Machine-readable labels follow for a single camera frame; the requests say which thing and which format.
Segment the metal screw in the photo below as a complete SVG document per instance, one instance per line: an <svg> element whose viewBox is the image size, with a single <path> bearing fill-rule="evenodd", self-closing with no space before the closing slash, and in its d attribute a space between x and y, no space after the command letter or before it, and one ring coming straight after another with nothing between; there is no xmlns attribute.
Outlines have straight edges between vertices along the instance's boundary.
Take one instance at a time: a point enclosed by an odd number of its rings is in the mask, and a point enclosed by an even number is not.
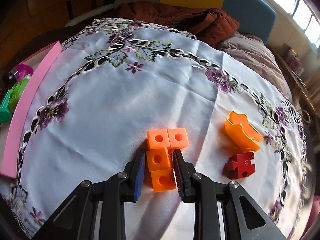
<svg viewBox="0 0 320 240"><path fill-rule="evenodd" d="M230 181L230 182L229 182L229 185L230 185L230 187L233 187L233 188L239 187L239 183L236 182L236 181Z"/></svg>
<svg viewBox="0 0 320 240"><path fill-rule="evenodd" d="M118 178L120 178L120 179L125 179L127 176L128 176L128 174L126 174L125 172L118 173Z"/></svg>
<svg viewBox="0 0 320 240"><path fill-rule="evenodd" d="M89 180L84 180L81 182L81 187L89 187L90 186L90 181Z"/></svg>
<svg viewBox="0 0 320 240"><path fill-rule="evenodd" d="M194 178L194 179L202 179L202 174L201 173L194 173L193 175L192 175L192 177Z"/></svg>

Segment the magenta plastic toy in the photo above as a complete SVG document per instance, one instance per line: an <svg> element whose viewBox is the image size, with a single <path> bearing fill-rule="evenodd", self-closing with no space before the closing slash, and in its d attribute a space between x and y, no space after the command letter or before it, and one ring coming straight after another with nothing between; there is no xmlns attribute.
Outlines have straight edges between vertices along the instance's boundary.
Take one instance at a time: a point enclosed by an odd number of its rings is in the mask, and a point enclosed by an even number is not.
<svg viewBox="0 0 320 240"><path fill-rule="evenodd" d="M16 69L18 70L18 75L17 75L17 79L16 79L17 82L19 82L26 75L33 73L32 67L30 67L29 65L22 64L22 63L18 64L16 66Z"/></svg>

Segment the red puzzle piece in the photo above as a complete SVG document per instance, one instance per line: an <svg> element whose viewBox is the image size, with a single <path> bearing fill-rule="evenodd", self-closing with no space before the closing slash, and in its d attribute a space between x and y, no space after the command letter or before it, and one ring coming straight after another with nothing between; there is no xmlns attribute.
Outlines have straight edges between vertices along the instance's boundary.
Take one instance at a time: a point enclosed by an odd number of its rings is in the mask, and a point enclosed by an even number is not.
<svg viewBox="0 0 320 240"><path fill-rule="evenodd" d="M253 152L244 154L235 154L229 158L229 161L224 165L224 170L229 175L229 179L241 179L250 176L256 171L254 164L251 161L254 159Z"/></svg>

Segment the round hole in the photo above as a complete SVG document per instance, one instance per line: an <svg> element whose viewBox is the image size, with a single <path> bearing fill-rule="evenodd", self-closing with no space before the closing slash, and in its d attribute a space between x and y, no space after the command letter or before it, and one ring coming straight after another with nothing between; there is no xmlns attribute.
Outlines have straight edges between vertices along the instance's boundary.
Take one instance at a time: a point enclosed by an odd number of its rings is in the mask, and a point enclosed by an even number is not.
<svg viewBox="0 0 320 240"><path fill-rule="evenodd" d="M167 181L168 181L168 178L167 178L166 176L161 176L161 177L159 178L159 183L160 183L161 185L167 184Z"/></svg>
<svg viewBox="0 0 320 240"><path fill-rule="evenodd" d="M157 135L157 136L155 137L155 140L156 140L157 142L162 142L162 141L163 141L162 135Z"/></svg>
<svg viewBox="0 0 320 240"><path fill-rule="evenodd" d="M181 141L182 140L182 135L177 133L174 138L177 140L177 141Z"/></svg>
<svg viewBox="0 0 320 240"><path fill-rule="evenodd" d="M161 162L161 159L162 159L162 158L161 158L160 155L156 155L156 156L153 157L153 162L156 163L156 164L158 164L158 163Z"/></svg>

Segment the orange cube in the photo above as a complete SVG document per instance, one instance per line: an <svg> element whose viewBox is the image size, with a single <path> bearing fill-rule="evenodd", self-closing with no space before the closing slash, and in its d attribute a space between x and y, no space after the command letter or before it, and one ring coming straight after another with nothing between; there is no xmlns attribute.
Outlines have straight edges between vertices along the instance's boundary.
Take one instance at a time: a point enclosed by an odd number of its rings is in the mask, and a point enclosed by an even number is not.
<svg viewBox="0 0 320 240"><path fill-rule="evenodd" d="M169 148L170 142L166 129L148 130L147 143L149 150L158 148Z"/></svg>
<svg viewBox="0 0 320 240"><path fill-rule="evenodd" d="M171 168L170 156L166 147L153 149L147 152L149 171L157 171Z"/></svg>
<svg viewBox="0 0 320 240"><path fill-rule="evenodd" d="M187 131L185 128L168 129L170 150L184 150L189 146Z"/></svg>
<svg viewBox="0 0 320 240"><path fill-rule="evenodd" d="M155 193L177 188L172 168L159 171L152 171L151 179L153 191Z"/></svg>

